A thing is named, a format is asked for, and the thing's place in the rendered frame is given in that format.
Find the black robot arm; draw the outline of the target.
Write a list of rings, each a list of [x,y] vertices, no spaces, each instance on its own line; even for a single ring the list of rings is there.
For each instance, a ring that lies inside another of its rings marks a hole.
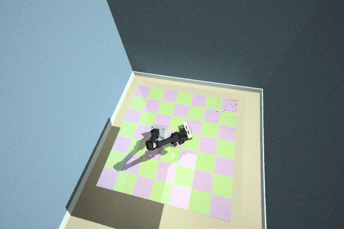
[[[171,136],[169,138],[163,139],[161,141],[155,141],[155,139],[159,138],[158,135],[159,129],[151,130],[151,138],[146,141],[147,150],[154,150],[171,142],[178,142],[178,144],[181,145],[185,142],[184,139],[182,139],[182,137],[187,137],[187,131],[174,132],[171,133]],[[153,143],[156,143],[155,148],[153,148]]]

